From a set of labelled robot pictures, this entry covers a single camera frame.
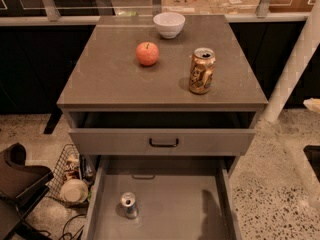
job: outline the soda can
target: soda can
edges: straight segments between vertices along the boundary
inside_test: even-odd
[[[138,207],[136,196],[131,192],[126,192],[121,196],[120,203],[124,208],[125,215],[128,219],[135,219],[138,217]]]
[[[189,90],[196,94],[205,94],[210,90],[215,53],[210,48],[198,48],[193,52]]]

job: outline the drawer handle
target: drawer handle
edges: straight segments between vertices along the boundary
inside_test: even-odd
[[[174,144],[154,144],[152,138],[149,139],[149,145],[154,148],[175,148],[179,145],[179,139]]]

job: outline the concrete floor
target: concrete floor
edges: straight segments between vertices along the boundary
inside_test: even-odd
[[[64,146],[72,141],[64,117],[52,135],[42,134],[48,119],[49,115],[1,115],[0,150],[20,142],[27,150],[28,164],[53,170]],[[320,186],[303,152],[306,145],[320,145],[319,114],[284,110],[275,123],[258,122],[252,145],[230,179],[244,240],[320,239],[320,209],[309,202],[320,196]],[[44,198],[27,221],[59,239],[68,219],[85,212]],[[66,231],[74,234],[84,222],[79,217]]]

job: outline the apple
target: apple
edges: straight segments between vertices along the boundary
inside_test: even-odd
[[[136,57],[141,65],[152,66],[159,58],[158,46],[151,42],[143,42],[137,46]]]

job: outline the white object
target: white object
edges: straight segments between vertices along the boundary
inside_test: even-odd
[[[320,0],[317,0],[272,92],[264,118],[278,119],[284,105],[307,67],[320,42]]]
[[[320,99],[308,99],[303,101],[303,105],[307,107],[307,109],[320,113]]]
[[[68,180],[61,188],[61,198],[66,202],[83,202],[88,197],[88,186],[82,180]]]
[[[176,12],[163,12],[153,18],[156,29],[167,39],[175,38],[182,30],[185,17]]]

